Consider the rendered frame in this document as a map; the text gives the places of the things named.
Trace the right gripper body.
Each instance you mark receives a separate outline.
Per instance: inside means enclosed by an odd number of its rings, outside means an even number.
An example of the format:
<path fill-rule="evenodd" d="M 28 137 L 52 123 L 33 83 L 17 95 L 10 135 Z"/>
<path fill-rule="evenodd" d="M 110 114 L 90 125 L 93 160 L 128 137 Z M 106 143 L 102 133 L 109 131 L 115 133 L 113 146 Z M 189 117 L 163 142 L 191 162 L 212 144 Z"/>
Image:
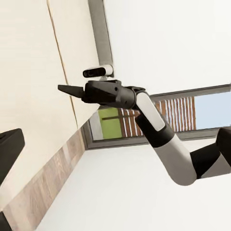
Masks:
<path fill-rule="evenodd" d="M 89 81 L 89 80 L 88 80 Z M 122 82 L 120 80 L 112 80 L 119 82 L 118 92 L 120 95 L 118 97 L 110 96 L 109 94 L 104 94 L 98 90 L 94 90 L 92 87 L 88 87 L 89 83 L 85 84 L 85 98 L 100 98 L 100 101 L 88 101 L 85 103 L 97 103 L 103 106 L 109 106 L 112 108 L 122 108 L 125 106 L 125 103 L 128 101 L 128 92 L 126 87 L 122 86 Z"/>

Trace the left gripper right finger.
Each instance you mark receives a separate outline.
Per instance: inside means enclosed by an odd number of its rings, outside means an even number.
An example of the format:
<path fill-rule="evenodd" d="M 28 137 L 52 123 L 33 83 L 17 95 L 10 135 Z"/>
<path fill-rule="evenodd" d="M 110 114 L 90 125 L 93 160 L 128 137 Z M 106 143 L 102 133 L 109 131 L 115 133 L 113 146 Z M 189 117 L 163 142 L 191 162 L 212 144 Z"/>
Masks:
<path fill-rule="evenodd" d="M 219 129 L 216 146 L 231 167 L 231 128 Z"/>

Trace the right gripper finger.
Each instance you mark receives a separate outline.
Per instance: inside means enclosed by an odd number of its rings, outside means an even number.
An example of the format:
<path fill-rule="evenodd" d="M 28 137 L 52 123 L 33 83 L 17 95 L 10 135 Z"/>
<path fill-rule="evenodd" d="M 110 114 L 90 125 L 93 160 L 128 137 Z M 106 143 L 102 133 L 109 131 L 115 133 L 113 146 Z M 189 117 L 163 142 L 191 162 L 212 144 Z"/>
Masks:
<path fill-rule="evenodd" d="M 92 87 L 94 90 L 98 90 L 104 94 L 109 94 L 113 97 L 118 97 L 120 93 L 118 81 L 89 81 L 88 87 Z"/>
<path fill-rule="evenodd" d="M 75 96 L 77 98 L 81 98 L 81 100 L 84 102 L 100 101 L 100 98 L 85 98 L 85 91 L 83 90 L 83 87 L 69 86 L 69 85 L 58 85 L 58 90 L 61 92 L 70 94 L 72 96 Z"/>

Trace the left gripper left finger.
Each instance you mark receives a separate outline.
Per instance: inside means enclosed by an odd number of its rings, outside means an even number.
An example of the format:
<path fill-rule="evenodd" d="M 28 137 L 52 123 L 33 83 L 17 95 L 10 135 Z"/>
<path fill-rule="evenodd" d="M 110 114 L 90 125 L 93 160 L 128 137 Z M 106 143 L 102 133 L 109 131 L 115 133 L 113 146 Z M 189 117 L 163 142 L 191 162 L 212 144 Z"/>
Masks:
<path fill-rule="evenodd" d="M 0 133 L 0 186 L 25 146 L 21 128 Z"/>

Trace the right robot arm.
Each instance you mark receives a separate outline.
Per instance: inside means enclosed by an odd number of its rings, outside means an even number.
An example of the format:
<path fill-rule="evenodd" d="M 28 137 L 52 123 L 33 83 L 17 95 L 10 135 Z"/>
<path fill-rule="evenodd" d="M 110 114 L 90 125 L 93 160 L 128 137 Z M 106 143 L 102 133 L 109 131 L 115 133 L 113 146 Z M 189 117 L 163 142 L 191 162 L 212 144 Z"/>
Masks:
<path fill-rule="evenodd" d="M 89 68 L 82 73 L 84 78 L 101 79 L 88 80 L 85 91 L 83 87 L 69 85 L 58 85 L 58 90 L 81 98 L 85 103 L 139 110 L 141 114 L 135 118 L 135 122 L 176 184 L 190 186 L 196 179 L 231 173 L 231 167 L 216 143 L 189 152 L 154 105 L 146 88 L 123 87 L 116 78 L 114 64 Z"/>

